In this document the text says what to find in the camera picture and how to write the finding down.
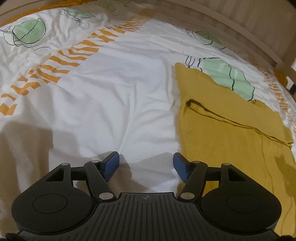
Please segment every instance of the beige bed frame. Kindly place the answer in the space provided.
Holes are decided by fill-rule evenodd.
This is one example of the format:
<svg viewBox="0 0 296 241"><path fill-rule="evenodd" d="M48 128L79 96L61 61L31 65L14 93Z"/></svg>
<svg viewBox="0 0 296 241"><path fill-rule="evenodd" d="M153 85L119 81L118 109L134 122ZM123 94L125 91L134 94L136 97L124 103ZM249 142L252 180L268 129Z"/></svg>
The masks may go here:
<svg viewBox="0 0 296 241"><path fill-rule="evenodd" d="M0 24L27 10L62 0L7 0ZM287 0L134 0L222 36L264 67L282 70L296 83L296 9Z"/></svg>

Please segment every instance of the white bed sheet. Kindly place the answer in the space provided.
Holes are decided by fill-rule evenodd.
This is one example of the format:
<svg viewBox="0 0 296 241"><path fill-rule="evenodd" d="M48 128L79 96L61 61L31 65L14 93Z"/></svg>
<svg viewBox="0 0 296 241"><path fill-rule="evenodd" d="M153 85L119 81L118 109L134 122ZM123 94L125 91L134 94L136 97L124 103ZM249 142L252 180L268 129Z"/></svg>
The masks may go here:
<svg viewBox="0 0 296 241"><path fill-rule="evenodd" d="M117 195L120 192L176 192L180 179L172 158L180 151L177 131L180 96L174 65L185 64L188 56L197 60L219 57L242 70L255 87L254 99L279 111L284 124L293 131L295 124L280 108L276 95L256 67L228 49L204 45L186 29L178 27L184 23L160 13L134 32L121 34L110 30L106 27L114 27L144 8L135 3L112 3L116 7L113 13L98 6L99 1L70 7L94 16L82 19L85 28L79 21L61 15L59 9L44 10L12 23L11 29L26 20L43 19L46 34L38 47L11 46L0 32L0 104L8 107L17 104L12 115L0 113L2 235L16 231L9 211L13 199L64 162L82 166L118 151L120 166L109 182ZM202 30L197 26L188 25L188 28ZM87 38L99 29L118 37L115 41L101 42L104 46L99 47L97 53L77 61L80 65L71 66L70 72L62 75L57 83L46 84L34 71L39 79L29 76L27 83L37 81L40 86L28 87L27 95L16 95L11 86L23 88L26 84L18 81L20 76L28 76L27 72L40 64L55 66L49 57L58 56L58 50L66 53L80 41L88 39L100 44L94 38ZM61 55L59 58L72 61ZM59 76L50 70L42 71ZM278 86L294 119L296 104L284 88ZM16 99L3 97L4 94Z"/></svg>

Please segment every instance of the folded yellow shirt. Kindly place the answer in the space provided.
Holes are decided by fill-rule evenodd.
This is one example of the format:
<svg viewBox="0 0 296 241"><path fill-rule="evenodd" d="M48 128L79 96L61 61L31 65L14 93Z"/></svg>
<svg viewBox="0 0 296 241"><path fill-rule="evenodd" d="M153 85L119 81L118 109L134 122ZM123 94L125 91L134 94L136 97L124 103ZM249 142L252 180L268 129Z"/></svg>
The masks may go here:
<svg viewBox="0 0 296 241"><path fill-rule="evenodd" d="M176 63L181 93L182 154L211 167L228 162L272 192L282 205L275 232L296 236L296 164L291 131L278 112L247 102L197 69ZM206 185L205 191L215 188Z"/></svg>

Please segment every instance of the round metal joint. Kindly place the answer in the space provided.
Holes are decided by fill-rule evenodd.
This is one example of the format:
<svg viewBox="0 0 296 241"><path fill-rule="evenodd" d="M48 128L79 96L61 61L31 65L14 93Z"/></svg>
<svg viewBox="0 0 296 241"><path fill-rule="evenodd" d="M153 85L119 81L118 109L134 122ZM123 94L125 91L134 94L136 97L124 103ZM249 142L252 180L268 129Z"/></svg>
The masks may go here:
<svg viewBox="0 0 296 241"><path fill-rule="evenodd" d="M109 200L111 198L113 198L113 194L110 193L110 192L103 192L99 195L99 198L102 199L102 200Z"/></svg>
<svg viewBox="0 0 296 241"><path fill-rule="evenodd" d="M180 195L181 198L185 199L185 200L190 200L190 199L194 199L195 195L191 192L183 192Z"/></svg>

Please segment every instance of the ribbed black plate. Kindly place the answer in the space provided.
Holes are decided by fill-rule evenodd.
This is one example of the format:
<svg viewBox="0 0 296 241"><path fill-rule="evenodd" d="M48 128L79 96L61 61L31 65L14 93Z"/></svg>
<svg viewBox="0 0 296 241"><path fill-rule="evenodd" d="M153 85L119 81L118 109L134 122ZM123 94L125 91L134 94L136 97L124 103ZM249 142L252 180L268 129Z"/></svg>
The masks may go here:
<svg viewBox="0 0 296 241"><path fill-rule="evenodd" d="M209 224L195 204L175 199L173 193L123 193L114 202L99 204L76 229L57 235L19 233L28 241L273 241L272 231L236 235Z"/></svg>

